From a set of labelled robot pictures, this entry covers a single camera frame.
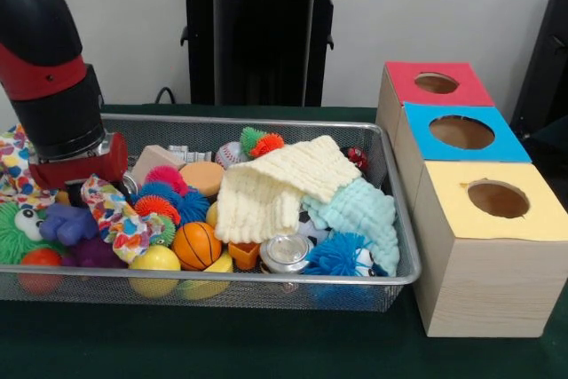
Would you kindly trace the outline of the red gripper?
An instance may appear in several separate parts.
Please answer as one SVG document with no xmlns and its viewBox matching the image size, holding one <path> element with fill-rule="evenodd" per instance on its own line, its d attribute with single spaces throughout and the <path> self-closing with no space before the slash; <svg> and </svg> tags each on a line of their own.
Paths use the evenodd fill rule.
<svg viewBox="0 0 568 379">
<path fill-rule="evenodd" d="M 82 198 L 82 187 L 93 174 L 107 182 L 122 180 L 128 168 L 128 148 L 125 137 L 107 133 L 101 143 L 74 157 L 45 160 L 30 150 L 28 168 L 32 178 L 46 190 L 67 191 L 69 202 L 77 208 L 87 208 Z"/>
</svg>

